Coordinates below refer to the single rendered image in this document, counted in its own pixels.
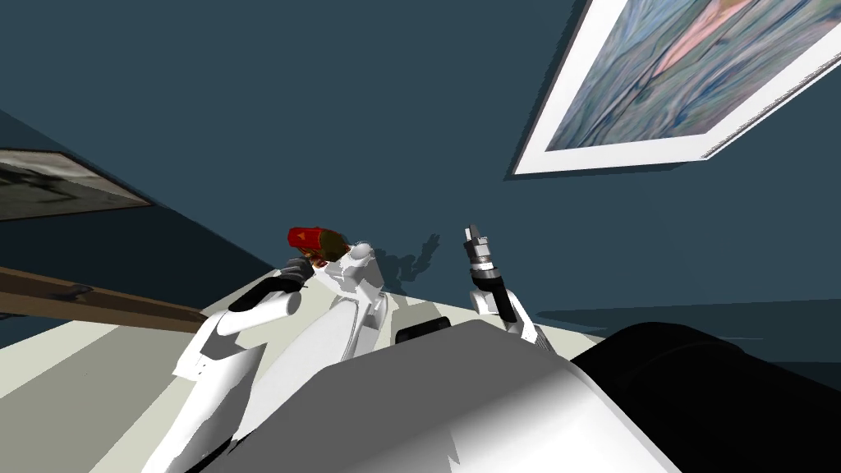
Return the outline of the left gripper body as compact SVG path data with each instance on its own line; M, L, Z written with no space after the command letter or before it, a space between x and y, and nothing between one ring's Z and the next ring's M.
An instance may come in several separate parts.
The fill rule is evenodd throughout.
M300 292L314 275L315 268L308 258L292 258L280 270L280 286L284 292Z

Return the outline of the red cylindrical can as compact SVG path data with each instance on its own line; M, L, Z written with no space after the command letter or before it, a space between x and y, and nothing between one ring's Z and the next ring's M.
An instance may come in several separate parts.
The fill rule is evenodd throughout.
M350 250L341 234L322 227L290 228L287 242L310 260L327 263L339 261Z

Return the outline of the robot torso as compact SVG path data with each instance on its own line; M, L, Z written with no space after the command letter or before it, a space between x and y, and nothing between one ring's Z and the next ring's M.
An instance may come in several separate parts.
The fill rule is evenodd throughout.
M468 322L322 369L201 473L681 473L570 361Z

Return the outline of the dark-framed grey picture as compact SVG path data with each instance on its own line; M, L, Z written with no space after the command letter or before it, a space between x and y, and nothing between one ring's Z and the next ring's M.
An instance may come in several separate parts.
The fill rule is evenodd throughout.
M70 155L0 149L0 222L152 204L125 184Z

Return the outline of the white-framed blue painting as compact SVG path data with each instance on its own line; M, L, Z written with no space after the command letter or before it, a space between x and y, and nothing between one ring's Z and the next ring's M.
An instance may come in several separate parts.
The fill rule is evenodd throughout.
M510 175L704 161L841 65L841 0L576 0Z

